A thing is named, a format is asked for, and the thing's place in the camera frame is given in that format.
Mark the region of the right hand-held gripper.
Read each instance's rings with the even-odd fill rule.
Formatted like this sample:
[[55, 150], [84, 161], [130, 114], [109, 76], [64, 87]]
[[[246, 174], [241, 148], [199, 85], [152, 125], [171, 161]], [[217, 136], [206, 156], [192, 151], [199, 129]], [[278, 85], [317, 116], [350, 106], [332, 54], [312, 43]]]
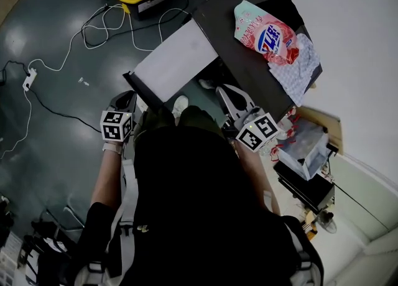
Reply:
[[223, 84], [216, 88], [216, 95], [226, 116], [222, 131], [228, 139], [257, 152], [279, 132], [271, 114], [255, 105], [245, 91]]

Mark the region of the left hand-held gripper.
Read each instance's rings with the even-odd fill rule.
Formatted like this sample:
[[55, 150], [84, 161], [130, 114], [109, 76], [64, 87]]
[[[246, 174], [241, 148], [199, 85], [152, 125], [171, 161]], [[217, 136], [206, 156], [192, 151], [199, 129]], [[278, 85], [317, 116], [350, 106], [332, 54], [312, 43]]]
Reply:
[[125, 91], [115, 96], [102, 112], [100, 130], [104, 141], [126, 142], [136, 123], [137, 93], [133, 90]]

